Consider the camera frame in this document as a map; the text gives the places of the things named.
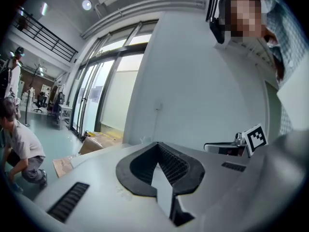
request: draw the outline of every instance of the person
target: person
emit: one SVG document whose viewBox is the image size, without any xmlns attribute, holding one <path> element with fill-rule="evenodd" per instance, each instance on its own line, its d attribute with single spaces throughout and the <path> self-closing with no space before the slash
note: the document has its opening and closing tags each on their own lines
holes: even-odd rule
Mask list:
<svg viewBox="0 0 309 232">
<path fill-rule="evenodd" d="M 15 119 L 15 104 L 11 97 L 0 100 L 0 124 L 5 130 L 6 144 L 2 158 L 2 170 L 8 162 L 13 168 L 8 173 L 13 183 L 14 176 L 21 172 L 30 183 L 47 186 L 47 174 L 39 169 L 44 161 L 43 147 L 29 128 Z"/>
<path fill-rule="evenodd" d="M 18 62 L 20 61 L 21 57 L 24 56 L 24 49 L 22 47 L 18 47 L 15 50 L 14 57 L 13 59 L 7 60 L 2 67 L 1 72 L 8 68 L 10 69 L 10 78 L 8 85 L 5 89 L 4 97 L 2 96 L 1 98 L 9 97 L 12 96 L 14 98 L 14 102 L 16 105 L 16 118 L 20 118 L 20 112 L 18 109 L 18 99 L 17 99 L 17 93 L 18 93 L 18 83 L 19 83 L 19 76 L 20 76 L 20 67 L 18 65 Z"/>
<path fill-rule="evenodd" d="M 284 0 L 219 0 L 219 20 L 231 36 L 264 38 L 273 54 L 279 88 L 309 51 L 309 41 Z M 293 129 L 281 108 L 280 135 Z"/>
<path fill-rule="evenodd" d="M 34 98 L 35 98 L 35 89 L 33 87 L 31 87 L 30 92 L 29 92 L 29 103 L 28 103 L 28 105 L 29 104 L 31 105 L 31 108 L 33 106 Z"/>
<path fill-rule="evenodd" d="M 17 96 L 18 82 L 19 82 L 19 76 L 20 76 L 20 67 L 17 64 L 17 62 L 20 61 L 21 57 L 24 55 L 25 55 L 24 49 L 22 47 L 18 47 L 14 52 L 13 59 L 9 59 L 3 64 L 3 66 L 8 65 L 8 67 L 11 69 L 11 81 L 5 90 L 4 97 L 8 97 L 12 95 L 16 98 Z"/>
<path fill-rule="evenodd" d="M 49 96 L 49 88 L 47 88 L 47 90 L 45 91 L 45 94 L 44 94 L 44 101 L 43 101 L 43 106 L 45 106 L 45 103 L 46 103 L 46 100 L 48 99 L 48 96 Z"/>
</svg>

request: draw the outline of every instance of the desk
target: desk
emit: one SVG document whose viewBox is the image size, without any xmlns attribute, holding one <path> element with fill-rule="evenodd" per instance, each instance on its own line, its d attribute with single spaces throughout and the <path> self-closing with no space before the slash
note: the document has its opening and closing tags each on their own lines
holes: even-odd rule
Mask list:
<svg viewBox="0 0 309 232">
<path fill-rule="evenodd" d="M 64 111 L 70 112 L 70 116 L 64 116 L 64 115 L 63 115 L 63 112 L 64 112 Z M 58 118 L 60 117 L 60 119 L 59 119 L 59 121 L 58 121 L 58 130 L 60 130 L 60 128 L 61 128 L 61 121 L 62 121 L 63 119 L 68 118 L 68 119 L 69 119 L 69 125 L 71 124 L 71 116 L 72 116 L 71 111 L 72 111 L 72 108 L 71 108 L 71 107 L 66 106 L 66 105 L 59 105 L 59 107 L 58 107 L 58 113 L 57 113 L 57 120 L 58 120 Z"/>
</svg>

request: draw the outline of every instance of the staircase railing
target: staircase railing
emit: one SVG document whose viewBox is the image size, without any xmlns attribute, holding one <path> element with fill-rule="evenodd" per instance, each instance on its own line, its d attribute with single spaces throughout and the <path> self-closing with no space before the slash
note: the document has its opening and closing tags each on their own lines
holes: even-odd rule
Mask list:
<svg viewBox="0 0 309 232">
<path fill-rule="evenodd" d="M 13 26 L 68 62 L 71 62 L 74 55 L 78 53 L 23 8 L 18 8 Z"/>
</svg>

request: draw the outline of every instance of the office chair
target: office chair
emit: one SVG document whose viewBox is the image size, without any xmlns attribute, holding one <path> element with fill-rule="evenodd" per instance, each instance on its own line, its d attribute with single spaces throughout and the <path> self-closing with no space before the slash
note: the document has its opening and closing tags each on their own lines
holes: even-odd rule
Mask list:
<svg viewBox="0 0 309 232">
<path fill-rule="evenodd" d="M 44 96 L 39 94 L 38 95 L 38 98 L 37 98 L 37 102 L 35 103 L 35 105 L 38 107 L 37 109 L 34 109 L 34 111 L 41 111 L 41 113 L 43 112 L 40 108 L 43 106 L 42 103 L 43 103 L 43 100 L 44 100 Z"/>
</svg>

